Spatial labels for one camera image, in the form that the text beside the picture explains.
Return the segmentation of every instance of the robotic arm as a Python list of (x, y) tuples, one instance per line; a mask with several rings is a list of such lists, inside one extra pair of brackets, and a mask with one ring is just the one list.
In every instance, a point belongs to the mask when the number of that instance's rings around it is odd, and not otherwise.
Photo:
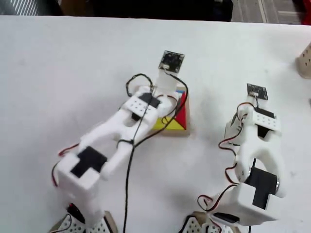
[[(210, 218), (229, 226), (260, 225), (279, 219), (286, 195), (279, 117), (265, 108), (265, 88), (248, 84), (248, 92), (247, 102), (239, 105), (226, 124), (225, 138), (229, 140), (224, 140), (234, 150), (232, 168), (240, 183), (233, 183), (208, 200), (208, 206), (213, 204), (208, 210)], [(265, 169), (252, 166), (253, 159), (260, 160)]]
[[(100, 178), (108, 180), (157, 119), (176, 108), (172, 97), (179, 99), (176, 93), (178, 81), (170, 74), (179, 72), (183, 58), (182, 54), (165, 51), (155, 88), (139, 87), (110, 119), (81, 138), (77, 153), (67, 153), (58, 163), (58, 187), (65, 202), (73, 203), (79, 209), (87, 227), (96, 226), (104, 216), (104, 210), (100, 207)], [(117, 150), (110, 159), (91, 147), (99, 140), (118, 142)]]

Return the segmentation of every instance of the yellow triangle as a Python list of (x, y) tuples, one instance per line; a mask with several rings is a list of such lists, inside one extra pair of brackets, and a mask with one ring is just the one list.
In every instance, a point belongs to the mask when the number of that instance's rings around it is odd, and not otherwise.
[[(153, 130), (160, 130), (165, 125), (161, 122), (161, 118), (156, 121), (156, 124), (153, 127)], [(172, 120), (172, 122), (166, 127), (165, 130), (185, 130), (176, 120)]]

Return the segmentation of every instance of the black square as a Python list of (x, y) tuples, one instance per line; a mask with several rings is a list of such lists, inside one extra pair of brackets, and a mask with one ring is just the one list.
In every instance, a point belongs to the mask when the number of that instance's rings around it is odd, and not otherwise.
[(90, 167), (100, 173), (104, 163), (107, 162), (107, 158), (92, 147), (85, 148), (78, 154), (78, 158), (80, 161), (71, 170), (71, 173), (73, 173), (78, 178), (81, 178), (81, 176)]
[(268, 100), (267, 89), (262, 86), (256, 86), (248, 83), (247, 94), (253, 97), (257, 96), (258, 99)]
[(164, 51), (159, 69), (164, 69), (173, 73), (178, 73), (184, 60), (184, 55), (176, 52)]

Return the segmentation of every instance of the wire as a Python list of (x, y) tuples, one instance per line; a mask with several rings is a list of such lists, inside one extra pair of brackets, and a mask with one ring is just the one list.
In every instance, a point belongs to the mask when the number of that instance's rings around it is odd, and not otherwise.
[(62, 229), (62, 230), (51, 231), (51, 232), (49, 232), (49, 233), (58, 233), (58, 232), (64, 232), (64, 231), (68, 230), (68, 229), (71, 227), (71, 224), (72, 224), (72, 217), (71, 217), (70, 214), (66, 214), (65, 218), (66, 218), (67, 216), (69, 216), (69, 218), (70, 218), (70, 224), (69, 224), (66, 228), (64, 228), (64, 229)]
[[(210, 201), (213, 201), (213, 198), (211, 198), (211, 197), (209, 197), (209, 196), (207, 196), (207, 195), (205, 195), (205, 194), (201, 194), (200, 196), (198, 196), (198, 199), (196, 200), (196, 202), (198, 203), (198, 205), (200, 206), (200, 208), (201, 208), (202, 210), (204, 210), (204, 211), (207, 211), (207, 208), (206, 208), (206, 209), (203, 208), (202, 205), (200, 204), (200, 198), (206, 198), (206, 199), (208, 199), (208, 200), (210, 200)], [(206, 207), (207, 207), (207, 202), (205, 201), (205, 199), (203, 199), (203, 201), (204, 201), (204, 204), (205, 204)]]
[(237, 165), (238, 165), (238, 164), (235, 163), (234, 166), (232, 166), (232, 167), (227, 167), (227, 168), (225, 169), (225, 176), (226, 176), (227, 180), (228, 180), (230, 183), (232, 183), (232, 184), (239, 184), (239, 183), (236, 183), (236, 182), (232, 181), (231, 178), (230, 178), (230, 176), (228, 175), (227, 171), (228, 171), (228, 170), (231, 170), (231, 169), (235, 169), (235, 168), (237, 167)]
[[(67, 148), (61, 150), (61, 151), (58, 153), (58, 156), (59, 156), (59, 157), (63, 157), (69, 150), (71, 150), (71, 149), (77, 147), (78, 145), (79, 145), (79, 143), (74, 144), (74, 145), (72, 145), (72, 146), (70, 146), (70, 147), (67, 147)], [(56, 182), (56, 179), (55, 179), (55, 176), (54, 176), (54, 170), (55, 170), (55, 168), (56, 168), (56, 166), (57, 166), (58, 163), (59, 163), (59, 161), (53, 166), (52, 171), (51, 171), (52, 182), (53, 182), (53, 185), (54, 185), (55, 187), (58, 187), (58, 183)]]
[(147, 75), (142, 74), (142, 73), (139, 73), (139, 74), (134, 75), (134, 76), (133, 76), (129, 81), (127, 81), (127, 83), (125, 84), (126, 94), (127, 94), (128, 97), (132, 97), (132, 95), (133, 95), (133, 94), (130, 93), (129, 90), (128, 90), (129, 84), (131, 83), (131, 81), (133, 81), (135, 78), (137, 78), (137, 77), (139, 77), (139, 76), (145, 77), (145, 78), (149, 81), (149, 83), (150, 83), (150, 88), (153, 89), (153, 83), (152, 83), (151, 79), (150, 79)]
[[(127, 85), (126, 91), (127, 92), (128, 92), (128, 85), (134, 79), (133, 77), (126, 83), (126, 85)], [(130, 143), (132, 144), (132, 151), (131, 151), (131, 155), (130, 155), (130, 160), (128, 162), (126, 178), (125, 178), (125, 212), (124, 212), (123, 233), (126, 232), (126, 222), (127, 222), (127, 212), (128, 212), (128, 182), (129, 182), (129, 176), (130, 176), (130, 170), (131, 170), (131, 165), (132, 165), (132, 161), (133, 161), (134, 151), (135, 151), (135, 148), (136, 148), (136, 146), (135, 146), (135, 137), (136, 137), (136, 134), (137, 134), (137, 132), (138, 132), (140, 126), (141, 126), (142, 120), (143, 120), (143, 118), (146, 115), (148, 107), (149, 107), (149, 105), (150, 105), (150, 103), (152, 101), (152, 93), (153, 93), (153, 83), (151, 81), (151, 85), (150, 85), (150, 94), (151, 94), (151, 96), (150, 96), (149, 102), (147, 104), (147, 107), (145, 108), (145, 111), (144, 111), (142, 117), (140, 118), (139, 124), (138, 124), (137, 129), (136, 129), (136, 131), (134, 133), (133, 139), (130, 141)]]
[(256, 105), (257, 107), (259, 108), (259, 105), (258, 105), (258, 96), (254, 96), (255, 100), (256, 100)]
[(227, 188), (225, 188), (225, 190), (224, 190), (224, 191), (219, 195), (219, 197), (217, 198), (215, 204), (214, 204), (211, 208), (207, 209), (207, 212), (211, 212), (211, 211), (213, 211), (214, 209), (216, 209), (216, 207), (218, 206), (219, 201), (221, 200), (221, 198), (223, 197), (223, 195), (225, 194), (225, 192), (226, 192), (228, 189), (230, 189), (230, 188), (232, 188), (232, 187), (235, 187), (235, 186), (237, 186), (237, 185), (236, 185), (236, 184), (231, 184), (231, 185), (229, 185)]
[(51, 172), (51, 175), (52, 175), (52, 182), (53, 182), (53, 185), (54, 185), (55, 187), (58, 187), (58, 183), (56, 182), (56, 179), (55, 179), (55, 177), (54, 177), (54, 170), (55, 170), (55, 168), (56, 168), (56, 166), (57, 166), (58, 163), (59, 163), (59, 162), (57, 162), (57, 163), (53, 166), (52, 172)]
[(255, 164), (256, 164), (256, 158), (254, 158), (254, 160), (253, 160), (253, 165), (252, 165), (252, 167), (254, 167)]
[(222, 140), (220, 143), (218, 143), (218, 147), (222, 150), (230, 150), (233, 152), (234, 156), (237, 156), (236, 152), (232, 149), (232, 148), (229, 148), (229, 147), (222, 147), (221, 144), (224, 143), (224, 142), (227, 142), (227, 141), (231, 141), (232, 139), (236, 138), (237, 136), (240, 135), (240, 133), (242, 132), (242, 129), (243, 129), (243, 126), (244, 124), (241, 123), (241, 129), (239, 130), (238, 134), (233, 136), (233, 137), (230, 137), (230, 138), (226, 138), (224, 140)]
[(167, 97), (175, 100), (176, 101), (176, 106), (168, 114), (166, 114), (164, 117), (162, 117), (161, 122), (162, 122), (163, 125), (166, 125), (167, 122), (168, 122), (166, 117), (168, 117), (170, 114), (172, 114), (174, 111), (176, 111), (176, 109), (178, 107), (178, 99), (176, 99), (174, 96), (170, 96), (170, 95), (168, 95)]
[(213, 198), (211, 198), (211, 197), (209, 197), (209, 196), (207, 196), (207, 195), (204, 195), (204, 194), (201, 194), (199, 197), (198, 197), (198, 199), (197, 199), (197, 203), (198, 203), (198, 205), (200, 206), (200, 208), (202, 209), (202, 210), (204, 210), (204, 211), (206, 211), (207, 213), (208, 212), (211, 212), (211, 211), (213, 211), (214, 209), (216, 209), (216, 207), (218, 206), (218, 204), (219, 204), (219, 201), (221, 200), (221, 198), (223, 197), (223, 195), (225, 194), (225, 192), (228, 190), (228, 189), (230, 189), (231, 187), (235, 187), (235, 186), (237, 186), (236, 184), (231, 184), (231, 185), (229, 185), (227, 188), (225, 188), (224, 189), (224, 191), (219, 195), (219, 197), (217, 198), (217, 200), (215, 201), (215, 203), (214, 203), (214, 205), (211, 207), (211, 208), (203, 208), (202, 207), (202, 205), (200, 204), (200, 198), (206, 198), (206, 199), (208, 199), (208, 200), (210, 200), (210, 201), (213, 201)]
[(222, 228), (216, 223), (214, 222), (211, 218), (209, 219), (216, 227), (219, 228), (219, 233), (222, 233)]
[(159, 133), (162, 132), (163, 130), (165, 130), (166, 127), (167, 127), (167, 126), (174, 120), (174, 118), (177, 116), (177, 114), (179, 113), (179, 111), (184, 107), (184, 105), (185, 105), (185, 103), (186, 103), (186, 101), (187, 101), (187, 99), (188, 99), (188, 93), (189, 93), (189, 92), (188, 92), (188, 86), (184, 83), (184, 81), (182, 81), (181, 79), (179, 79), (178, 77), (176, 77), (176, 76), (174, 76), (174, 75), (172, 75), (172, 74), (167, 73), (165, 70), (164, 70), (164, 72), (165, 72), (167, 75), (170, 75), (171, 77), (173, 77), (175, 80), (181, 82), (181, 83), (183, 84), (183, 86), (185, 86), (185, 88), (186, 88), (185, 100), (182, 102), (182, 104), (179, 106), (179, 108), (176, 109), (175, 114), (173, 115), (173, 117), (167, 122), (167, 124), (166, 124), (162, 129), (160, 129), (160, 130), (158, 130), (158, 131), (156, 131), (156, 132), (150, 134), (149, 136), (145, 137), (145, 138), (142, 139), (140, 142), (138, 142), (137, 144), (135, 144), (135, 147), (138, 147), (138, 146), (139, 146), (141, 143), (143, 143), (144, 141), (148, 140), (149, 138), (151, 138), (151, 137), (153, 137), (153, 136), (159, 134)]
[(70, 146), (70, 147), (67, 147), (67, 148), (61, 150), (61, 151), (58, 153), (58, 156), (63, 157), (64, 154), (66, 154), (69, 150), (71, 150), (71, 149), (77, 147), (78, 145), (79, 145), (79, 143), (74, 144), (74, 145), (72, 145), (72, 146)]
[[(126, 92), (127, 92), (128, 95), (129, 95), (129, 93), (128, 93), (128, 85), (129, 85), (129, 83), (130, 83), (135, 77), (137, 77), (138, 75), (134, 75), (134, 76), (126, 83)], [(172, 74), (168, 74), (168, 75), (170, 75), (171, 77), (173, 77), (175, 80), (181, 82), (181, 83), (185, 86), (185, 88), (186, 88), (185, 100), (182, 102), (182, 104), (179, 106), (178, 109), (175, 109), (175, 114), (174, 114), (174, 116), (167, 122), (167, 124), (166, 124), (162, 129), (160, 129), (160, 130), (158, 130), (158, 131), (156, 131), (156, 132), (150, 134), (149, 136), (145, 137), (144, 139), (142, 139), (141, 141), (139, 141), (138, 143), (135, 144), (135, 140), (134, 140), (134, 139), (135, 139), (135, 136), (136, 136), (137, 131), (138, 131), (139, 127), (140, 127), (140, 124), (141, 124), (141, 122), (142, 122), (142, 119), (143, 119), (144, 115), (146, 114), (146, 110), (148, 109), (148, 107), (145, 109), (145, 112), (144, 112), (142, 118), (140, 119), (140, 123), (139, 123), (139, 125), (138, 125), (138, 128), (136, 129), (136, 132), (135, 132), (135, 134), (134, 134), (134, 138), (133, 138), (133, 140), (132, 140), (132, 142), (133, 142), (133, 148), (132, 148), (132, 151), (131, 151), (130, 160), (129, 160), (129, 163), (128, 163), (127, 173), (126, 173), (126, 180), (125, 180), (125, 214), (124, 214), (123, 233), (125, 233), (125, 231), (126, 231), (127, 212), (128, 212), (128, 180), (129, 180), (129, 174), (130, 174), (131, 164), (132, 164), (132, 160), (133, 160), (134, 150), (135, 150), (136, 147), (138, 147), (138, 146), (139, 146), (141, 143), (143, 143), (144, 141), (148, 140), (149, 138), (151, 138), (151, 137), (157, 135), (158, 133), (162, 132), (163, 130), (165, 130), (166, 127), (173, 121), (173, 119), (175, 118), (175, 116), (179, 113), (179, 111), (183, 108), (183, 106), (185, 105), (185, 103), (186, 103), (186, 101), (187, 101), (187, 98), (188, 98), (188, 86), (187, 86), (181, 79), (179, 79), (178, 77), (176, 77), (176, 76), (174, 76), (174, 75), (172, 75)], [(149, 80), (149, 82), (150, 82), (150, 93), (152, 94), (153, 83), (152, 83), (151, 80)]]
[(254, 106), (251, 102), (243, 102), (243, 103), (240, 103), (240, 104), (238, 105), (238, 107), (237, 107), (237, 119), (238, 119), (239, 121), (241, 121), (241, 119), (239, 118), (239, 113), (238, 113), (239, 107), (242, 106), (242, 105), (245, 105), (245, 104), (249, 104), (249, 105), (251, 105), (251, 106), (255, 109), (255, 106)]

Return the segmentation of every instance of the circuit board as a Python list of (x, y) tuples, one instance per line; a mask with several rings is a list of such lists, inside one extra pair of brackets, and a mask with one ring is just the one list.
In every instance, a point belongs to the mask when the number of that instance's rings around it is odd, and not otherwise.
[(166, 69), (167, 71), (178, 73), (181, 64), (184, 60), (184, 55), (176, 52), (164, 51), (159, 69)]
[(258, 99), (268, 100), (267, 89), (262, 86), (247, 84), (247, 94), (249, 96), (257, 97)]

